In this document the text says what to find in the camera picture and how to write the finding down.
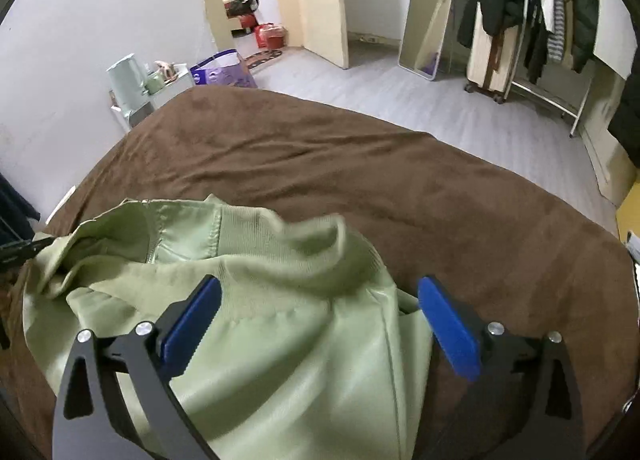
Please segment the green zip-up jacket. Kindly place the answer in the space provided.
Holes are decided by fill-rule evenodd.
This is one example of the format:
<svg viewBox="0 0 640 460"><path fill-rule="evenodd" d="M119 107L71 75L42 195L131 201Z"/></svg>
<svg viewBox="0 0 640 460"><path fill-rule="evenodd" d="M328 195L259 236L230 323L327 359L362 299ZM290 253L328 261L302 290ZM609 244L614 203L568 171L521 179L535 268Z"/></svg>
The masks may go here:
<svg viewBox="0 0 640 460"><path fill-rule="evenodd" d="M337 215L126 201L32 262L26 344L58 388L77 333L154 321L205 276L222 302L171 386L224 459L408 459L433 334L374 246Z"/></svg>

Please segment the dark navy hanging clothes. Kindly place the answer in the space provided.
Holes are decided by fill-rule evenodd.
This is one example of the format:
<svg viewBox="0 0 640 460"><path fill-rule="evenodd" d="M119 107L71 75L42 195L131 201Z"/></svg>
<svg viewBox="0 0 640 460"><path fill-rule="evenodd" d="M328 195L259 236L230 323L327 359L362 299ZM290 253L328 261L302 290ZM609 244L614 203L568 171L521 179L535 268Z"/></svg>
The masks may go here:
<svg viewBox="0 0 640 460"><path fill-rule="evenodd" d="M0 175L0 243L31 240L34 235L31 220L39 221L40 214Z"/></svg>

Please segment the metal clothes rack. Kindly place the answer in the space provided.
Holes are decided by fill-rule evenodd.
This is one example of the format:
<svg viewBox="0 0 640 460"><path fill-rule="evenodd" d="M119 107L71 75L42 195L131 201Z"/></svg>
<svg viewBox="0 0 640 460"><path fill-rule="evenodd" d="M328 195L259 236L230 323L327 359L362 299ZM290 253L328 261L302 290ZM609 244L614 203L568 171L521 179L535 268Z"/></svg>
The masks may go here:
<svg viewBox="0 0 640 460"><path fill-rule="evenodd" d="M537 84L531 84L524 68L528 44L527 9L528 0L524 0L524 18L518 34L518 48L516 48L512 80L508 90L534 98L541 104L559 111L563 119L570 122L570 134L574 135L585 112L594 73L596 73L593 63L594 51L582 73L577 74L558 64L549 63Z"/></svg>

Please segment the clothes hanging on rack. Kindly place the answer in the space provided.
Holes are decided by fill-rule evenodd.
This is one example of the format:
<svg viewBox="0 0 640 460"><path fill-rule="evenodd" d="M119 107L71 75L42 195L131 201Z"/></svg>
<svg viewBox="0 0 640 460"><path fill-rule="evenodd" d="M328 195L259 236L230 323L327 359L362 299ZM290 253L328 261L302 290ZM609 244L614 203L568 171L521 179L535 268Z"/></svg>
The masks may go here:
<svg viewBox="0 0 640 460"><path fill-rule="evenodd" d="M547 64L582 73L593 56L599 0L528 0L524 68L536 85Z"/></svg>

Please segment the white flat box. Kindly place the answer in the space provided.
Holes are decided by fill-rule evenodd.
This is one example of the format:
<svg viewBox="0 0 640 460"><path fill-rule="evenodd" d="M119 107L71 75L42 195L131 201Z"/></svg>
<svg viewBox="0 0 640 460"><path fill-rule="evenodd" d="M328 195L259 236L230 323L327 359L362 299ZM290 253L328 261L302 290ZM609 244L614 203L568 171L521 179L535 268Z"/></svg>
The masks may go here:
<svg viewBox="0 0 640 460"><path fill-rule="evenodd" d="M52 209L52 211L50 212L48 218L46 219L46 221L44 222L46 225L50 224L51 220L53 217L55 217L55 214L62 209L62 207L66 204L66 202L70 199L70 197L74 194L74 192L76 191L77 187L76 186L71 186L70 189L68 189L65 194L62 196L62 199L60 201L58 201L58 203L56 203L56 206Z"/></svg>

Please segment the brown bed blanket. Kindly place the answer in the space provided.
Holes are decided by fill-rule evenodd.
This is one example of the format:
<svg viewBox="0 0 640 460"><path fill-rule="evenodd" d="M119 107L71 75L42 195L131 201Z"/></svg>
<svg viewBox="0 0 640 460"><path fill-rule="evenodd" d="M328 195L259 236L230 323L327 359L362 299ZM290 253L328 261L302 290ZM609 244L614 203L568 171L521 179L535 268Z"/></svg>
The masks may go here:
<svg viewBox="0 0 640 460"><path fill-rule="evenodd" d="M433 136L275 92L179 94L99 160L50 222L213 194L288 221L340 214L402 290L432 273L518 332L560 331L588 457L639 454L639 308L623 244L528 180Z"/></svg>

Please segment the pale green humidifier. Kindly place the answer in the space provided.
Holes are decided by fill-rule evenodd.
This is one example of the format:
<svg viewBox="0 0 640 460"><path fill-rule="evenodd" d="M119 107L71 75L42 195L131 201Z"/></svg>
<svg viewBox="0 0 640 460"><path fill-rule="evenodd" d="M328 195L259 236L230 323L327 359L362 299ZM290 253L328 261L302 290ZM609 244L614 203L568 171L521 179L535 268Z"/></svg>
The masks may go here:
<svg viewBox="0 0 640 460"><path fill-rule="evenodd" d="M112 64L106 74L122 114L130 116L149 102L146 74L133 53Z"/></svg>

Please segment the white bedside cabinet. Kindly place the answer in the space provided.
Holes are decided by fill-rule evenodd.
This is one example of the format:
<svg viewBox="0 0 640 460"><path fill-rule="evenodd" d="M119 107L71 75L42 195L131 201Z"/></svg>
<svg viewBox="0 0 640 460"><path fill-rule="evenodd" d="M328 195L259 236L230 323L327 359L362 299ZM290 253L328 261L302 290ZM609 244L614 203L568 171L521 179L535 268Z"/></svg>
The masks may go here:
<svg viewBox="0 0 640 460"><path fill-rule="evenodd" d="M115 117L116 123L120 128L122 128L122 131L125 134L129 133L132 128L136 127L167 102L177 97L178 94L182 94L183 91L186 91L195 86L193 77L186 64L178 64L177 70L178 73L176 79L167 84L160 91L157 91L155 94L151 94L151 96L148 97L148 101L145 102L145 104L142 105L141 108L138 108L136 111L122 111L122 109L119 108L119 105L116 103L115 95L110 92L110 97L112 100L111 112Z"/></svg>

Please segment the black long down coat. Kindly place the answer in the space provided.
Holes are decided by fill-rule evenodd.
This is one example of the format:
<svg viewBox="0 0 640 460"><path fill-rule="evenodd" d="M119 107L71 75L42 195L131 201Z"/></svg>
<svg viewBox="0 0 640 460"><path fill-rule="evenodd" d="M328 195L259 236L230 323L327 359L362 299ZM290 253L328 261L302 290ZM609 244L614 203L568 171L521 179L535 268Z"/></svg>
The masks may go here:
<svg viewBox="0 0 640 460"><path fill-rule="evenodd" d="M620 103L608 124L608 132L618 141L634 166L640 166L640 80L632 71L626 80Z"/></svg>

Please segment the purple plastic bag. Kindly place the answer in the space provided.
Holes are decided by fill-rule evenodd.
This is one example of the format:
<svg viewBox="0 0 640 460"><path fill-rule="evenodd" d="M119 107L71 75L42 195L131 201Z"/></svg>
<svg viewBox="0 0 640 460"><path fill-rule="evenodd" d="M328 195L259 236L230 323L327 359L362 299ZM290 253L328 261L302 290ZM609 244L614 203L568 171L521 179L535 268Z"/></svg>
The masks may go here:
<svg viewBox="0 0 640 460"><path fill-rule="evenodd" d="M196 86L257 87L245 60L235 49L215 53L202 62L191 66L190 73Z"/></svg>

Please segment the beige suitcase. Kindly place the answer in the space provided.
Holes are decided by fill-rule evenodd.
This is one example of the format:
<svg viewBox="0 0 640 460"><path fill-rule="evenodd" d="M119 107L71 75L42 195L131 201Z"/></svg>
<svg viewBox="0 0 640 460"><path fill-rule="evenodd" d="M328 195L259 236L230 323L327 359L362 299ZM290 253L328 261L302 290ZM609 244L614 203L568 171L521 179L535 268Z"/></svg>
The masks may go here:
<svg viewBox="0 0 640 460"><path fill-rule="evenodd" d="M466 67L466 92L484 92L499 104L506 101L518 48L518 34L520 28L512 26L497 36L489 36L483 27L480 4L476 6L472 46Z"/></svg>

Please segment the red bag in hallway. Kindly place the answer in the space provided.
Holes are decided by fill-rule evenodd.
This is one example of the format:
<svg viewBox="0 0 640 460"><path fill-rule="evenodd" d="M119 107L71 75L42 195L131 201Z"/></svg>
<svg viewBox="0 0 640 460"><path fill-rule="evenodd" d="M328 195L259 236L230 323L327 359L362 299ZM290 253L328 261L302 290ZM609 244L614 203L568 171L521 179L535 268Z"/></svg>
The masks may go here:
<svg viewBox="0 0 640 460"><path fill-rule="evenodd" d="M260 49L278 50L286 46L286 30L282 25L259 24L255 27L254 35Z"/></svg>

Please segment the standing floor mirror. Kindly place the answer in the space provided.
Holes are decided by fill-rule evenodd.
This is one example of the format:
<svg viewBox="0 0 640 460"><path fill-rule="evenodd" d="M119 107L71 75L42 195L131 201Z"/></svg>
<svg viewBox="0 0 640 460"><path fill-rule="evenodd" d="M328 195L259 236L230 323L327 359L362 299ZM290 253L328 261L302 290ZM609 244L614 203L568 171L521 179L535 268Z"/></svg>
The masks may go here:
<svg viewBox="0 0 640 460"><path fill-rule="evenodd" d="M452 0L409 0L402 36L401 68L434 80L444 50Z"/></svg>

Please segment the black jacket on suitcase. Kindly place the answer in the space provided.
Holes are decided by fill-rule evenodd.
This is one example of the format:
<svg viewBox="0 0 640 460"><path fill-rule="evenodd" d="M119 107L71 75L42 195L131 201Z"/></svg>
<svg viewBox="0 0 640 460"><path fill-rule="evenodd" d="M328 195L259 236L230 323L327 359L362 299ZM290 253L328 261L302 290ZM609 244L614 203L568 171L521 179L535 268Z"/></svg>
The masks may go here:
<svg viewBox="0 0 640 460"><path fill-rule="evenodd" d="M491 37L523 22L524 0L468 0L457 34L458 43L465 48L472 47L477 7L482 12L484 31Z"/></svg>

